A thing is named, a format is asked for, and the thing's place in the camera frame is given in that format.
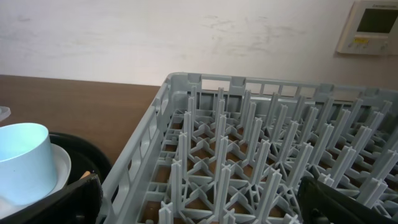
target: yellow sticker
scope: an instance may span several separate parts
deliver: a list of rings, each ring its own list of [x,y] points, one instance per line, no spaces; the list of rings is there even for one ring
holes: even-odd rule
[[[367,43],[369,43],[369,39],[355,38],[354,39],[354,43],[356,43],[356,44],[367,44]]]

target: wooden table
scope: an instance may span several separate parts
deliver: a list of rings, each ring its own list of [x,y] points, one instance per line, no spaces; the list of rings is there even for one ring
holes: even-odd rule
[[[112,164],[158,86],[0,75],[0,105],[11,109],[0,126],[39,123],[98,146]]]

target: light blue cup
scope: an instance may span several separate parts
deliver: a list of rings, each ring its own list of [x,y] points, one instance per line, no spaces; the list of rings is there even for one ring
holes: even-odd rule
[[[57,183],[49,131],[34,123],[0,128],[0,197],[27,205],[45,197]]]

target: gray plastic dish rack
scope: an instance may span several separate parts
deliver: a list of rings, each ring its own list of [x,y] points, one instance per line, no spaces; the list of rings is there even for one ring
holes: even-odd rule
[[[97,221],[301,223],[303,176],[398,221],[397,113],[392,90],[172,73],[104,181]]]

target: white wall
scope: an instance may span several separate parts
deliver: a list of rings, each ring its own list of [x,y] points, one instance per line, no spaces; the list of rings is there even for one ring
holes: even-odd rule
[[[353,0],[2,0],[0,73],[160,85],[171,72],[398,89],[335,54]]]

